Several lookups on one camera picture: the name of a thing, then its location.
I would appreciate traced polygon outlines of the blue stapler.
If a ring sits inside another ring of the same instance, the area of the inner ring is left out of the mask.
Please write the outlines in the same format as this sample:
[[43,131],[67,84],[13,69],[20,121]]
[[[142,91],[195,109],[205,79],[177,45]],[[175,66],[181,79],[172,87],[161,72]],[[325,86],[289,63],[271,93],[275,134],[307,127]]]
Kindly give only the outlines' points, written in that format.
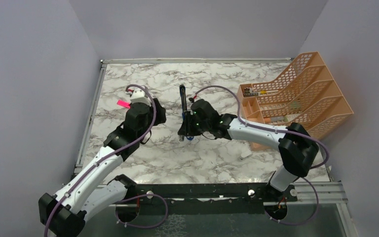
[[[185,117],[185,112],[187,111],[187,98],[186,98],[186,88],[183,84],[179,86],[179,92],[180,92],[180,98],[181,98],[181,106],[182,106],[182,118]],[[186,138],[189,141],[192,141],[194,139],[193,136],[186,136],[183,135],[179,136],[179,140],[182,142],[184,141],[184,138]]]

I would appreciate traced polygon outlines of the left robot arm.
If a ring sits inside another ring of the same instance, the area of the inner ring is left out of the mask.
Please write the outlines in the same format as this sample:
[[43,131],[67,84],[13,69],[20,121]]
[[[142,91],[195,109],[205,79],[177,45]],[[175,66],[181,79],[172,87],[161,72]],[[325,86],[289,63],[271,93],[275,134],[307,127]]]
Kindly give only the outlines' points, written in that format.
[[138,199],[137,184],[126,175],[116,176],[104,188],[98,186],[144,144],[153,126],[165,122],[166,109],[157,98],[132,99],[125,121],[108,135],[85,169],[55,194],[45,193],[39,199],[44,236],[76,237],[88,220],[109,205]]

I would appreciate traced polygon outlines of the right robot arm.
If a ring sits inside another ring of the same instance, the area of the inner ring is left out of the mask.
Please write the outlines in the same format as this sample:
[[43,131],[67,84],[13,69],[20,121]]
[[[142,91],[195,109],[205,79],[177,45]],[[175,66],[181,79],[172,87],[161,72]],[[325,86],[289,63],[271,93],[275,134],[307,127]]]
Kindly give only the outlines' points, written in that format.
[[272,175],[265,195],[277,201],[298,178],[306,177],[319,152],[316,142],[299,123],[272,126],[250,122],[233,114],[219,114],[203,99],[195,101],[190,111],[183,113],[180,136],[200,136],[209,132],[216,139],[243,140],[278,150],[282,166]]

